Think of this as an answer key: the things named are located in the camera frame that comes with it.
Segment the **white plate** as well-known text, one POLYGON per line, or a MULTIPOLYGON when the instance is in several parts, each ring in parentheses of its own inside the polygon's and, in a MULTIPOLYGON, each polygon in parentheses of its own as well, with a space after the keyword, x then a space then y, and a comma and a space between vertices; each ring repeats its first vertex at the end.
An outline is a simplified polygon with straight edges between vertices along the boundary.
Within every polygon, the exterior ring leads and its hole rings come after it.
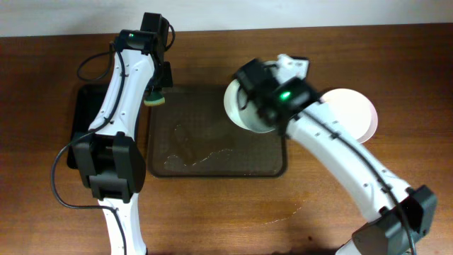
POLYGON ((321 96, 340 124, 359 142, 364 143, 377 131, 378 115, 373 103, 352 89, 331 89, 321 96))
POLYGON ((266 74, 261 59, 252 59, 233 75, 224 93, 224 109, 230 120, 240 128, 255 133, 267 133, 279 127, 266 125, 258 115, 256 98, 266 74))

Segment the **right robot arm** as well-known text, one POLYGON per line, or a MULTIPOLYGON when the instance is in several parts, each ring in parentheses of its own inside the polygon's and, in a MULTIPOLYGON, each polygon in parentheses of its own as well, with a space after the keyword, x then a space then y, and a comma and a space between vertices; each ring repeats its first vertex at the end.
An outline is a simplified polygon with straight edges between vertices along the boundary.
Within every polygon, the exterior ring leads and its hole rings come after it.
POLYGON ((258 122, 311 152, 354 200, 366 223, 337 254, 416 254, 437 207, 427 187, 413 188, 353 138, 306 82, 308 60, 255 59, 237 77, 258 122))

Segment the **green yellow sponge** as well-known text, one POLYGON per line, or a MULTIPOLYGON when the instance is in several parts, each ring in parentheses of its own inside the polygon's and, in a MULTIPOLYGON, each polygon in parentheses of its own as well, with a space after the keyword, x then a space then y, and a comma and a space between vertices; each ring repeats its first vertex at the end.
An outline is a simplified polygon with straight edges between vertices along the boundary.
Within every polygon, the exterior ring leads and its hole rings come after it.
POLYGON ((144 97, 143 103, 145 106, 154 107, 165 104, 166 100, 160 91, 152 91, 144 97))

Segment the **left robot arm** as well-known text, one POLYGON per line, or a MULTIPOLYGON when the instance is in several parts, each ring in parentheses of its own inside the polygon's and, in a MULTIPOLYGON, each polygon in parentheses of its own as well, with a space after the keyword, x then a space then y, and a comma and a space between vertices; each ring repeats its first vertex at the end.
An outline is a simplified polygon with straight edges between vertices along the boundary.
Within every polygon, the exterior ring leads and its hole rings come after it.
POLYGON ((113 75, 103 103, 87 133, 73 139, 72 150, 83 185, 98 201, 108 228, 112 254, 146 254, 138 200, 146 163, 137 147, 136 126, 142 104, 162 104, 161 89, 171 47, 167 36, 124 30, 110 46, 113 75))

